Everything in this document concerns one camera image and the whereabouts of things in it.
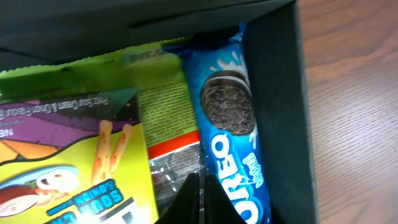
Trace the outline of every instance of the oreo package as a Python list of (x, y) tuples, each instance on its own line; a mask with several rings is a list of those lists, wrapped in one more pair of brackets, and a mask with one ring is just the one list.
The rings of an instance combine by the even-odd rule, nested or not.
[(207, 171), (217, 175), (246, 223), (271, 223), (269, 193), (240, 41), (229, 41), (218, 49), (195, 47), (181, 58)]

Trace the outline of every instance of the yellow packaging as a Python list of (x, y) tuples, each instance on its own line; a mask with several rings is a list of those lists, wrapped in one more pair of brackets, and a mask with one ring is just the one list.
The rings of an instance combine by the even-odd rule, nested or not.
[(0, 223), (154, 223), (134, 88), (0, 105)]

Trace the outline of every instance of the oreo cookie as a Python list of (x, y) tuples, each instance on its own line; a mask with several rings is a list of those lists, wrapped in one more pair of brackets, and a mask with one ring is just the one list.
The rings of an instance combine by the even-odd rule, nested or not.
[(210, 123), (235, 136), (253, 132), (256, 120), (251, 93), (239, 72), (225, 70), (212, 74), (200, 93), (201, 106)]

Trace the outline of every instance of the wood grain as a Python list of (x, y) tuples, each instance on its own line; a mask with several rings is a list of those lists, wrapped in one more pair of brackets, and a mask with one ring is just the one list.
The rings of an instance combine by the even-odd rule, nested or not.
[(398, 223), (398, 1), (299, 4), (321, 223)]

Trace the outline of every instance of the box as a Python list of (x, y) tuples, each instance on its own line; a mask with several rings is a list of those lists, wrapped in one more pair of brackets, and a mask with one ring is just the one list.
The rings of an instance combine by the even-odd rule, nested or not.
[(248, 22), (244, 52), (274, 221), (319, 223), (297, 2), (22, 2), (0, 5), (0, 70), (69, 62)]

